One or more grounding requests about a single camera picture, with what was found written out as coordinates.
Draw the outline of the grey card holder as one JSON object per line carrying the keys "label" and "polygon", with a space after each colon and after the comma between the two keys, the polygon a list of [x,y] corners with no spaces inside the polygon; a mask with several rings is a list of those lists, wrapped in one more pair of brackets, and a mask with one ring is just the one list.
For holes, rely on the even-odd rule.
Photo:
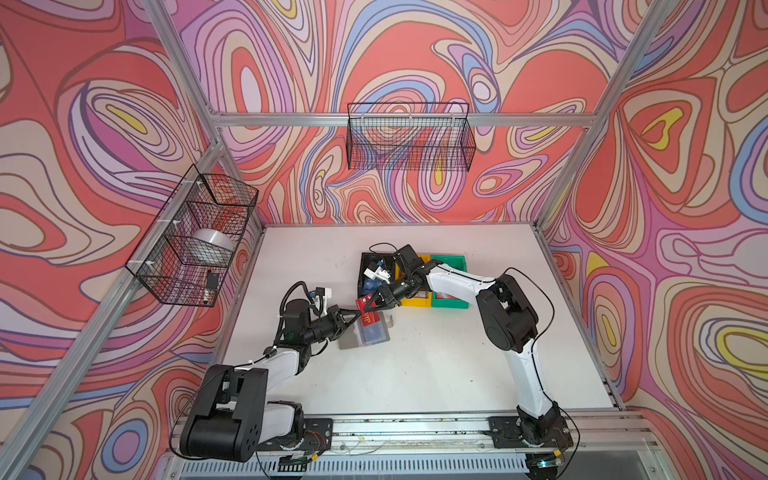
{"label": "grey card holder", "polygon": [[383,313],[382,317],[386,323],[384,327],[379,328],[367,328],[363,329],[360,326],[359,319],[354,323],[358,324],[359,339],[338,339],[337,343],[341,350],[349,350],[360,347],[368,347],[372,345],[381,344],[390,340],[390,328],[393,326],[393,321],[390,316]]}

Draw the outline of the red card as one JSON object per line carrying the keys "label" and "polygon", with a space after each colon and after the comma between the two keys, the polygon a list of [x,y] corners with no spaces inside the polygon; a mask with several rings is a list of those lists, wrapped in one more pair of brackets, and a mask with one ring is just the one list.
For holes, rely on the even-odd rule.
{"label": "red card", "polygon": [[355,305],[360,313],[359,323],[363,329],[386,325],[382,314],[376,310],[376,302],[371,294],[358,298]]}

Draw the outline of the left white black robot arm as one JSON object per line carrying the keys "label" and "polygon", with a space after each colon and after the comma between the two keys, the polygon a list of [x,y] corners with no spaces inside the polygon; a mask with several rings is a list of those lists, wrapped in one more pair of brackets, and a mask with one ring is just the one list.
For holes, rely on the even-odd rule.
{"label": "left white black robot arm", "polygon": [[276,338],[262,357],[239,365],[210,367],[171,450],[185,460],[245,462],[269,443],[302,448],[307,437],[298,402],[269,400],[268,392],[302,373],[312,347],[338,339],[361,313],[333,305],[313,319],[313,307],[291,301],[280,314]]}

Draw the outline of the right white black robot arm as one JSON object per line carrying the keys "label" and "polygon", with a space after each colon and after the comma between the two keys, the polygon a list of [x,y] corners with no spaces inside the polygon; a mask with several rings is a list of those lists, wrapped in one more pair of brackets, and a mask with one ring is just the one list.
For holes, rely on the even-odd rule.
{"label": "right white black robot arm", "polygon": [[485,334],[501,350],[517,389],[517,428],[521,441],[530,447],[573,446],[563,411],[547,392],[537,368],[535,345],[538,314],[517,280],[473,275],[441,260],[428,262],[406,245],[394,252],[401,276],[381,281],[362,311],[373,313],[400,306],[420,291],[448,295],[477,307]]}

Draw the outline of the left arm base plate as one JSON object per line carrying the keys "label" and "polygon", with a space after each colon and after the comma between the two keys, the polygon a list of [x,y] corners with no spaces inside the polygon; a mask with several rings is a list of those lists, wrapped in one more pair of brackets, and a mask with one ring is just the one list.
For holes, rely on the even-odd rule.
{"label": "left arm base plate", "polygon": [[262,442],[257,451],[323,453],[332,446],[334,421],[330,417],[305,419],[301,427],[282,437]]}

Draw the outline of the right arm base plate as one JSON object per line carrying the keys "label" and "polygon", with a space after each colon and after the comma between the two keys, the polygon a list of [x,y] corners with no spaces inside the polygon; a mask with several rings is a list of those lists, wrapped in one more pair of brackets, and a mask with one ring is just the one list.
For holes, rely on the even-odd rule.
{"label": "right arm base plate", "polygon": [[497,449],[544,448],[567,450],[574,440],[565,419],[560,414],[533,419],[519,416],[492,416],[488,418],[489,436]]}

